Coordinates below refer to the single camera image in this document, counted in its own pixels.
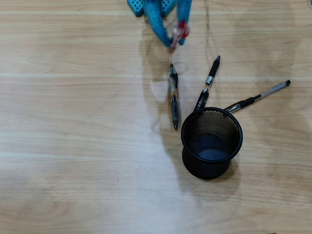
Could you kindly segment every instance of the clear pen barrel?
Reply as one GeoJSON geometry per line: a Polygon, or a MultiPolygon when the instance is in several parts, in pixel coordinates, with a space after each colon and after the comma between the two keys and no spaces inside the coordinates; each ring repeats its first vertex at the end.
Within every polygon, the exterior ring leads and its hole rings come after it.
{"type": "Polygon", "coordinates": [[[260,100],[260,99],[262,99],[262,98],[264,98],[264,97],[266,97],[266,96],[268,96],[268,95],[270,95],[272,93],[275,93],[276,91],[278,91],[280,89],[283,89],[283,88],[285,88],[288,85],[289,85],[289,83],[287,83],[287,82],[278,84],[277,86],[274,86],[273,88],[271,88],[271,89],[261,93],[261,96],[259,98],[256,98],[255,101],[260,100]]]}
{"type": "Polygon", "coordinates": [[[171,101],[176,100],[176,82],[174,78],[170,78],[171,80],[171,101]]]}

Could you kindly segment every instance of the pen holder rim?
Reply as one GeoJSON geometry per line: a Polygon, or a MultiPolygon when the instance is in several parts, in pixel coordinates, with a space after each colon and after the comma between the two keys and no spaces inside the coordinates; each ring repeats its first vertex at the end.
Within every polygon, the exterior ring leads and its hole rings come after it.
{"type": "Polygon", "coordinates": [[[241,146],[242,146],[242,143],[243,143],[243,131],[242,131],[242,128],[239,124],[239,122],[237,121],[237,119],[229,112],[223,110],[223,109],[220,109],[220,108],[217,108],[217,107],[205,107],[205,108],[202,108],[202,109],[199,109],[193,113],[191,113],[183,122],[183,125],[182,125],[182,128],[181,128],[181,140],[182,140],[182,144],[183,144],[183,148],[187,151],[187,153],[189,155],[191,155],[192,157],[196,158],[197,160],[203,162],[203,163],[209,163],[209,164],[221,164],[221,163],[224,163],[224,162],[227,162],[227,161],[230,161],[232,158],[234,158],[241,146]],[[228,157],[226,158],[223,158],[223,159],[220,159],[220,160],[207,160],[207,159],[202,159],[200,157],[198,157],[197,155],[193,154],[192,151],[190,151],[190,149],[188,148],[187,146],[187,143],[185,142],[185,137],[184,137],[184,132],[185,132],[185,127],[187,125],[187,123],[193,118],[195,117],[196,115],[198,115],[199,113],[201,112],[205,112],[205,111],[217,111],[217,112],[221,112],[225,115],[227,115],[229,118],[231,118],[231,120],[235,123],[235,125],[237,126],[237,129],[238,129],[238,132],[239,132],[239,135],[240,135],[240,139],[239,139],[239,144],[236,148],[236,150],[228,157]]]}

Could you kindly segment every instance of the pen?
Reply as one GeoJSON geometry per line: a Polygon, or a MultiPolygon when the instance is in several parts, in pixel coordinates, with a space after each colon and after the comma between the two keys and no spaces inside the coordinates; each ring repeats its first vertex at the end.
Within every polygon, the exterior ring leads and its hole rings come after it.
{"type": "Polygon", "coordinates": [[[177,131],[179,125],[179,113],[176,100],[176,91],[177,91],[177,82],[178,76],[177,72],[174,69],[173,64],[170,65],[170,81],[171,81],[171,111],[172,111],[172,122],[174,128],[177,131]]]}
{"type": "Polygon", "coordinates": [[[195,107],[194,111],[197,111],[197,110],[205,107],[207,99],[209,97],[209,88],[213,84],[215,74],[216,74],[218,67],[220,65],[220,59],[221,59],[221,57],[218,56],[216,58],[216,60],[214,61],[213,66],[212,66],[210,73],[209,73],[207,80],[206,80],[206,86],[203,89],[203,91],[201,91],[201,94],[200,94],[199,99],[196,103],[196,107],[195,107]]]}
{"type": "Polygon", "coordinates": [[[278,84],[277,86],[274,86],[271,89],[268,89],[267,91],[265,91],[265,92],[255,96],[255,97],[250,97],[250,98],[248,98],[246,100],[239,101],[239,102],[233,104],[232,106],[229,106],[225,110],[230,112],[230,113],[233,113],[235,111],[238,111],[240,109],[245,108],[246,106],[249,106],[249,105],[253,104],[255,101],[258,101],[258,100],[260,100],[260,99],[262,99],[262,98],[264,98],[264,97],[266,97],[266,96],[268,96],[268,95],[270,95],[272,93],[275,93],[278,90],[281,90],[281,89],[287,87],[290,84],[291,84],[291,81],[287,80],[287,81],[285,81],[283,83],[278,84]]]}

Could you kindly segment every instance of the pen holder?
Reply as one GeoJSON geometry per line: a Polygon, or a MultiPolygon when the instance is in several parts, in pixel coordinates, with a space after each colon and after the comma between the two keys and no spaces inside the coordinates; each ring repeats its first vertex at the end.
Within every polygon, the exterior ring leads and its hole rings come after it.
{"type": "Polygon", "coordinates": [[[187,170],[202,179],[219,177],[240,150],[243,132],[229,112],[203,108],[190,114],[181,129],[182,159],[187,170]]]}

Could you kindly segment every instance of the pen grip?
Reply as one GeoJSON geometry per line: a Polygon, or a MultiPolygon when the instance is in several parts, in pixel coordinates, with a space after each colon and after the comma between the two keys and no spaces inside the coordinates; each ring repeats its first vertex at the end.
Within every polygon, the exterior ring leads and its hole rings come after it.
{"type": "Polygon", "coordinates": [[[177,101],[171,102],[171,110],[172,110],[172,121],[179,121],[177,101]]]}
{"type": "Polygon", "coordinates": [[[206,106],[206,102],[207,102],[208,97],[209,97],[208,89],[201,91],[201,94],[200,94],[199,99],[196,103],[196,107],[194,109],[194,112],[199,110],[199,109],[202,109],[206,106]]]}

